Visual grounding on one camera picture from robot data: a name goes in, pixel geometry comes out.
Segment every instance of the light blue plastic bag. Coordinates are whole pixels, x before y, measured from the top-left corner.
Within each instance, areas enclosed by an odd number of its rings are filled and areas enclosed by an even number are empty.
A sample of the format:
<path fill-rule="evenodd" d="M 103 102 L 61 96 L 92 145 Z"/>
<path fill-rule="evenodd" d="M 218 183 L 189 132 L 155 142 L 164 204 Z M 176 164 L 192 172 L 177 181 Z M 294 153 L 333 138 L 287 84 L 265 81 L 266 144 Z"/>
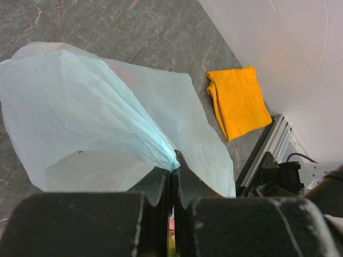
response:
<path fill-rule="evenodd" d="M 0 100 L 16 153 L 45 191 L 124 191 L 155 165 L 172 170 L 177 149 L 208 186 L 235 196 L 232 160 L 188 74 L 34 42 L 0 64 Z"/>
<path fill-rule="evenodd" d="M 0 64 L 0 77 L 6 129 L 32 183 L 42 190 L 61 189 L 52 186 L 51 177 L 56 176 L 44 173 L 47 168 L 74 153 L 84 156 L 83 151 L 117 151 L 119 161 L 129 158 L 169 171 L 180 166 L 154 121 L 101 59 L 62 49 L 6 60 Z M 113 171 L 120 165 L 113 162 Z M 102 177 L 102 184 L 107 179 Z"/>

